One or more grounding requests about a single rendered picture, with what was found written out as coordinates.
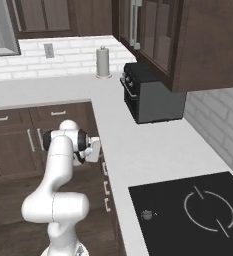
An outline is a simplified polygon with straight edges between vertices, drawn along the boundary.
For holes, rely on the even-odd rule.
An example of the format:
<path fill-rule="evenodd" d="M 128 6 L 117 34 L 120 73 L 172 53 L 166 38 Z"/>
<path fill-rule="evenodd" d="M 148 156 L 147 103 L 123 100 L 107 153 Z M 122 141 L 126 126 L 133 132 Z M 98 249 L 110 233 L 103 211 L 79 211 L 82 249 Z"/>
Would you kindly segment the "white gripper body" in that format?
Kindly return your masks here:
<path fill-rule="evenodd" d="M 101 142 L 99 137 L 91 137 L 90 138 L 90 146 L 88 147 L 88 162 L 97 162 L 100 155 Z"/>

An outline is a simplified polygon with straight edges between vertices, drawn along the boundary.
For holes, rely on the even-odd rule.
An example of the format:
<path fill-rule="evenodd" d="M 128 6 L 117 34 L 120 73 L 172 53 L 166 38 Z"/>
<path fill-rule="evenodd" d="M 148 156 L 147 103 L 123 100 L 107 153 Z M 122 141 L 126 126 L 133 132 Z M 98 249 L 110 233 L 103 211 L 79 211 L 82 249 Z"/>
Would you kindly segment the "wide dark wood drawer front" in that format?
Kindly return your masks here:
<path fill-rule="evenodd" d="M 51 111 L 59 112 L 64 110 L 67 112 L 66 115 L 51 116 Z M 60 124 L 62 121 L 70 119 L 85 131 L 94 127 L 94 117 L 92 116 L 90 102 L 36 106 L 31 107 L 29 111 L 35 126 L 43 122 L 59 122 Z"/>

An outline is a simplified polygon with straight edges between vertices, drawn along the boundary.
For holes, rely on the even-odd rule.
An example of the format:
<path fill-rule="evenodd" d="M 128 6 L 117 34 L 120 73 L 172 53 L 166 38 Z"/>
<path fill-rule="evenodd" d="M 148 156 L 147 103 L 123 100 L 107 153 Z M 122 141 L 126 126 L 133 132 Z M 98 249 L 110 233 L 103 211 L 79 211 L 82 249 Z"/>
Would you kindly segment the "dark wood drawer stack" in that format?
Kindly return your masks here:
<path fill-rule="evenodd" d="M 117 255 L 118 256 L 127 256 L 126 251 L 125 251 L 125 247 L 124 247 L 122 234 L 121 234 L 119 221 L 118 221 L 116 206 L 115 206 L 115 203 L 114 203 L 113 192 L 111 190 L 111 184 L 110 184 L 109 176 L 104 175 L 103 169 L 102 169 L 102 162 L 105 162 L 105 158 L 104 158 L 103 150 L 100 150 L 100 155 L 99 155 L 99 159 L 98 159 L 98 166 L 99 166 L 99 172 L 100 172 L 100 178 L 101 178 L 100 188 L 101 188 L 102 194 L 103 194 L 103 202 L 104 202 L 105 198 L 109 199 L 109 207 L 111 208 L 111 212 L 109 212 L 109 215 L 110 215 L 110 221 L 111 221 L 112 228 L 113 228 L 114 240 L 116 241 Z M 107 188 L 111 192 L 110 195 L 105 195 L 103 181 L 108 181 Z"/>

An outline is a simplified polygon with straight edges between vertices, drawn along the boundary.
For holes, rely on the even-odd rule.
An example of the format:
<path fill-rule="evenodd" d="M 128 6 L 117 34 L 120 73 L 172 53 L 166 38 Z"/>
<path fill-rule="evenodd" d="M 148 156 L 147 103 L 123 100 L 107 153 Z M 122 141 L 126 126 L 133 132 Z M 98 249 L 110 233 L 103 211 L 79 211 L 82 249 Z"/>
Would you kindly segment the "narrow dark wood drawer front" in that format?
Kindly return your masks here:
<path fill-rule="evenodd" d="M 7 121 L 0 122 L 0 128 L 19 128 L 32 124 L 30 112 L 27 108 L 0 110 L 0 117 L 8 116 Z"/>

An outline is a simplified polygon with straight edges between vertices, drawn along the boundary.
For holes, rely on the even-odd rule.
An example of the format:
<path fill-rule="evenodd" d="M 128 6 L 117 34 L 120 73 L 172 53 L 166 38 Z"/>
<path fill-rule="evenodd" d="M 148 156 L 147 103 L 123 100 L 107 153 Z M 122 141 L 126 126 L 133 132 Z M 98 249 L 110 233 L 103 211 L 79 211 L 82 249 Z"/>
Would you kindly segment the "black grey toaster oven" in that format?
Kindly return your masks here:
<path fill-rule="evenodd" d="M 120 82 L 124 101 L 137 124 L 183 118 L 186 92 L 172 93 L 146 64 L 126 63 Z"/>

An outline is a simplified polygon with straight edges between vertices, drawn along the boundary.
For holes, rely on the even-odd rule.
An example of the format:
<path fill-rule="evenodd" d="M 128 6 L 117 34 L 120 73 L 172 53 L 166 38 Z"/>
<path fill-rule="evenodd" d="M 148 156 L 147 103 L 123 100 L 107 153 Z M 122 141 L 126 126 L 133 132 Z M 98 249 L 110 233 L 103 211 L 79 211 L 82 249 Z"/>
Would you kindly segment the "white paper towel roll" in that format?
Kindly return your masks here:
<path fill-rule="evenodd" d="M 96 77 L 100 79 L 110 78 L 109 49 L 101 46 L 96 50 Z"/>

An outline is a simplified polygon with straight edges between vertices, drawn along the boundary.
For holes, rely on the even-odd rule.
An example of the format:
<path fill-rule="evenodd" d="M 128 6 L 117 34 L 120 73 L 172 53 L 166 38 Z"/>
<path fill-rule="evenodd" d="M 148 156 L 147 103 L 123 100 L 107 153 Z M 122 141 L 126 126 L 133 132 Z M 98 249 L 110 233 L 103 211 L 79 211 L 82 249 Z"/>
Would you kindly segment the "black hob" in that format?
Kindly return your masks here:
<path fill-rule="evenodd" d="M 149 256 L 233 256 L 233 175 L 129 188 Z"/>

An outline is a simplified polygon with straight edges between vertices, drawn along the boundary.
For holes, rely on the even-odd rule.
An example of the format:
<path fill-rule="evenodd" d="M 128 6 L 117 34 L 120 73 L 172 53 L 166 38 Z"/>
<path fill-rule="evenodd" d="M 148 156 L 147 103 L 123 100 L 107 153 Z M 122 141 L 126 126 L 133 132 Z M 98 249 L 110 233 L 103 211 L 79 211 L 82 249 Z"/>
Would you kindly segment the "grey wall socket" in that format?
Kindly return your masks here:
<path fill-rule="evenodd" d="M 45 57 L 46 58 L 53 58 L 54 57 L 54 49 L 53 44 L 45 44 L 44 45 Z"/>

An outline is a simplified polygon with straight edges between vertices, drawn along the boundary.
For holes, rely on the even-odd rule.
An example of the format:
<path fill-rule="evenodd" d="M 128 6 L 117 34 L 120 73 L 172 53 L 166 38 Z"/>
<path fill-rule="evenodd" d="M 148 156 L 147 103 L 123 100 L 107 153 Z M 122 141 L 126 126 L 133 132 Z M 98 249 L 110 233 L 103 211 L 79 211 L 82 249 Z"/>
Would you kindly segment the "dark wood glass-door wall cupboards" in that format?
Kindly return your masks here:
<path fill-rule="evenodd" d="M 233 88 L 233 0 L 111 0 L 113 36 L 172 92 Z"/>

